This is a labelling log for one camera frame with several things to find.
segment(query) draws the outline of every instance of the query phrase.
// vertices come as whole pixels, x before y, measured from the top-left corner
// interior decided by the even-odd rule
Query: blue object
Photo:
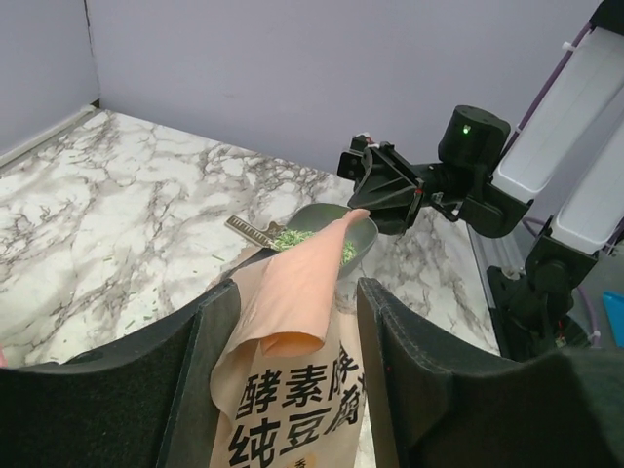
[[[618,348],[624,348],[624,295],[607,291],[603,293],[606,315]]]

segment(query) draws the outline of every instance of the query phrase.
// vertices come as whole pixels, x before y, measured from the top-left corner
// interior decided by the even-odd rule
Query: gray wall
[[[88,0],[102,104],[334,171],[370,131],[437,158],[453,107],[516,123],[598,0]]]
[[[97,98],[82,0],[0,2],[0,154]]]

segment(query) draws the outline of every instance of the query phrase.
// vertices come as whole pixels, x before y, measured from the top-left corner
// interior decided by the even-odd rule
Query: kraft paper bag
[[[214,367],[210,468],[353,467],[366,390],[354,307],[335,294],[354,210],[232,275],[241,317]]]

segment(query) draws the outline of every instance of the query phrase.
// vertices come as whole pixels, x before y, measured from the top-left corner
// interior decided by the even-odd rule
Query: white marble surface
[[[346,204],[352,182],[102,112],[0,178],[0,345],[64,362],[177,310],[246,247],[223,223]],[[414,311],[496,352],[466,228],[425,210],[340,282],[377,278]],[[365,422],[358,467],[374,466]]]

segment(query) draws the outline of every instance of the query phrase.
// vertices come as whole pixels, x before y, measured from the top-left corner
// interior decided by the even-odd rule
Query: purple cable
[[[592,30],[592,25],[590,23],[585,24],[583,29],[581,29],[581,31],[578,33],[578,35],[572,42],[572,47],[577,47],[580,44],[580,42],[583,40],[585,35],[591,30]],[[513,146],[513,144],[516,142],[516,139],[518,139],[520,132],[525,129],[525,126],[527,125],[528,121],[535,113],[535,110],[537,110],[537,106],[541,103],[541,101],[544,99],[546,94],[553,87],[553,84],[555,83],[555,81],[557,81],[557,78],[559,78],[559,75],[562,74],[562,71],[564,71],[564,68],[566,68],[566,65],[569,62],[569,59],[571,57],[572,57],[572,51],[567,51],[564,57],[559,62],[559,64],[557,65],[557,68],[555,68],[555,71],[553,71],[553,73],[550,75],[546,83],[544,83],[544,86],[539,91],[539,94],[537,95],[533,103],[530,105],[530,108],[526,112],[525,117],[520,122],[518,129],[516,129],[514,134],[511,135],[511,138],[509,138],[509,141],[507,141],[507,144],[505,145],[505,149],[503,149],[503,156],[507,154],[507,151],[509,151],[511,147]]]
[[[542,221],[541,219],[537,219],[536,217],[525,217],[523,219],[523,226],[526,228],[526,230],[533,237],[537,237],[538,233],[531,227],[532,224],[543,226],[546,223]],[[620,225],[624,226],[624,220],[620,222]],[[594,347],[600,348],[601,331],[598,329],[598,314],[596,313],[596,309],[592,305],[592,301],[589,299],[589,296],[587,295],[587,293],[585,292],[582,286],[579,286],[578,288],[576,288],[576,290],[578,291],[578,295],[580,295],[581,300],[583,301],[583,304],[585,305],[585,309],[588,312],[589,320],[592,325],[592,344],[594,345]]]

